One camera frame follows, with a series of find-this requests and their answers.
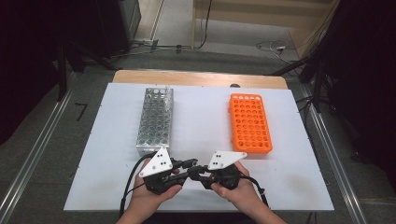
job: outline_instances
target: gray floor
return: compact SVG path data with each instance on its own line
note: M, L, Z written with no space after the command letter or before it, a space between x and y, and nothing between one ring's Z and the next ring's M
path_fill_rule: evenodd
M156 34L158 38L161 35L160 31ZM161 37L160 43L165 41L165 39L165 37ZM210 39L208 39L208 43L214 45ZM252 51L251 47L238 48ZM145 51L145 49L134 49L132 53L141 51ZM255 53L241 54L239 52L224 51L223 45L220 45L219 50L215 51L183 50L180 54L177 54L174 50L164 50L150 54L127 55L114 58L112 62L117 66L122 66L124 69L205 71L253 76L269 74L285 65L284 62L274 57L271 52L267 52L268 54L266 55L256 55ZM79 160L87 143L106 84L111 82L114 73L113 71L107 71L101 65L94 64L88 66L84 74L78 74L78 82L72 89L68 105L8 223L116 222L117 212L66 213L63 211L64 203L73 181L73 174L77 170ZM295 72L293 71L283 77L288 81L288 86L292 90L295 99L303 98L302 85L296 81ZM55 106L57 91L57 87L50 91L29 114L14 135L0 146L1 195L5 195L7 188L21 169L24 160L35 144L35 140ZM82 108L76 103L88 105L87 110L79 121L77 119ZM322 116L325 119L334 146L346 168L354 190L361 200L361 206L368 222L395 223L395 193L390 187L385 174L372 164L351 160L350 156L354 150L348 142L347 134L340 119L331 115L326 105L323 105ZM329 183L327 187L335 208L333 212L318 212L318 223L352 223L343 195L318 137L318 131L310 117L307 123L308 130L312 134L314 145L318 151L320 169L323 177ZM305 223L308 218L308 213L299 212L281 212L279 215L289 223Z

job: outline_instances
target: orange plastic rack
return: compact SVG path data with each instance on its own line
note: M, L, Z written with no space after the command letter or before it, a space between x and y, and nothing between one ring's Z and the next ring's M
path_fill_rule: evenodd
M231 94L229 112L233 126L234 151L266 154L272 150L267 117L260 95Z

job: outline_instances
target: metal bar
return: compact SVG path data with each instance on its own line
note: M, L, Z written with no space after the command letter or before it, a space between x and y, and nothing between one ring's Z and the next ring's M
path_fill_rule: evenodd
M50 137L52 136L52 133L55 130L55 127L58 124L64 109L67 106L73 90L72 87L74 86L75 82L77 82L77 75L73 72L69 78L69 84L71 88L67 91L62 101L56 103L49 116L49 119L35 141L35 144L26 158L23 166L21 167L12 184L8 187L6 196L4 197L0 206L0 223L7 223L11 217L18 200L23 194L30 177L32 176L35 167L40 161L40 158L46 149L47 143L50 140Z
M304 97L311 95L310 90L304 85L302 87L302 91ZM359 200L355 194L352 184L349 181L347 172L343 164L341 163L340 159L338 158L338 154L334 148L334 145L332 144L332 139L330 138L330 135L327 132L321 114L316 113L314 109L310 109L310 113L315 123L315 126L318 129L319 137L324 146L330 165L332 166L332 171L334 172L335 179L337 180L338 186L340 187L341 193L343 194L344 201L346 202L346 207L353 220L353 223L356 224L367 223L366 217L361 209Z

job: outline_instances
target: person's right hand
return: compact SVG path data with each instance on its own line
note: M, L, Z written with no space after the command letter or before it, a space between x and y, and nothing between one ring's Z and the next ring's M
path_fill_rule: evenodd
M241 162L236 162L235 166L242 174L250 176ZM212 184L211 188L257 223L285 223L262 202L250 180L240 179L236 189L226 189L217 183Z

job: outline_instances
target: table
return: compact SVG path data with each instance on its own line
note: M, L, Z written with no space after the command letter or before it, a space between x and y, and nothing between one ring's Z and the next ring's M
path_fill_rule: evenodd
M229 88L233 83L245 88ZM272 89L248 89L248 83ZM226 112L230 93L258 93L265 104L274 149L268 155L241 162L266 188L272 209L333 210L297 106L282 77L119 71L107 87L65 211L119 209L126 180L139 159L135 140L144 91L147 87L164 87L164 84L170 84L175 94L171 157L176 160L195 158L205 165L215 150L231 150L231 124ZM159 211L237 210L212 190L204 189L201 183L188 179L183 190L163 203Z
M213 0L209 19L288 27L300 58L317 42L332 20L339 0ZM193 0L191 47L196 19L206 19L209 0Z

